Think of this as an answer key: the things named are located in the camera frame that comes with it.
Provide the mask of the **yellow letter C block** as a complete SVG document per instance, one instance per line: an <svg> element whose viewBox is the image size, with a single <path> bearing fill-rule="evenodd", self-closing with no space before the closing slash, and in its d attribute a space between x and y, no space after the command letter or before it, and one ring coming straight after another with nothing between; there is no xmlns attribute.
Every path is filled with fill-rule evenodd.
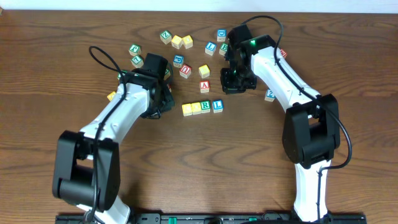
<svg viewBox="0 0 398 224"><path fill-rule="evenodd" d="M188 104L183 104L182 105L182 111L184 116L191 116L193 114L192 112L192 106L190 103Z"/></svg>

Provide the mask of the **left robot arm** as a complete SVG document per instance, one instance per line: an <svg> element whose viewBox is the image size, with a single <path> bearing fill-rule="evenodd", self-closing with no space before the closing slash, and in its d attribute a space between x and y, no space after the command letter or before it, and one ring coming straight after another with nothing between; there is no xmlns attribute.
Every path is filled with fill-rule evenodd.
<svg viewBox="0 0 398 224"><path fill-rule="evenodd" d="M159 119L174 106L164 80L169 63L147 54L141 68L124 72L114 98L79 132L57 142L52 193L85 211L74 223L127 223L131 209L118 192L119 146L137 118Z"/></svg>

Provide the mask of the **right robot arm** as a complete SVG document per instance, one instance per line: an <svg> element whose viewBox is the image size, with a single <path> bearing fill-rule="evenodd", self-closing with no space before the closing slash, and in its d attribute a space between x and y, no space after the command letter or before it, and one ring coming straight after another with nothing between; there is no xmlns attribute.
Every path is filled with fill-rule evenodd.
<svg viewBox="0 0 398 224"><path fill-rule="evenodd" d="M331 164L340 145L336 98L322 96L306 84L286 62L281 49L269 35L253 37L247 25L232 28L227 35L221 86L226 94L255 89L261 79L285 113L282 145L295 165L297 193L294 211L302 222L323 221L327 174L320 169Z"/></svg>

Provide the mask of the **green letter R block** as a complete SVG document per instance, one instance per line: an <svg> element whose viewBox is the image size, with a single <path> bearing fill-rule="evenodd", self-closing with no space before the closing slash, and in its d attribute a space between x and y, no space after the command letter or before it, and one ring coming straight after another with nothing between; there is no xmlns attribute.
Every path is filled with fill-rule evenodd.
<svg viewBox="0 0 398 224"><path fill-rule="evenodd" d="M211 111L211 103L209 100L201 101L201 113L209 113Z"/></svg>

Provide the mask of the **yellow letter O block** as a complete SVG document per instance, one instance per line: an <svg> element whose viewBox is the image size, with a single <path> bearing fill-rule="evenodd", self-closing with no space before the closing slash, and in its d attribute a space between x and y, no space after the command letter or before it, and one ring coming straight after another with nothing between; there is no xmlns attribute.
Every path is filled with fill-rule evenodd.
<svg viewBox="0 0 398 224"><path fill-rule="evenodd" d="M192 115L201 114L201 103L195 102L191 104Z"/></svg>

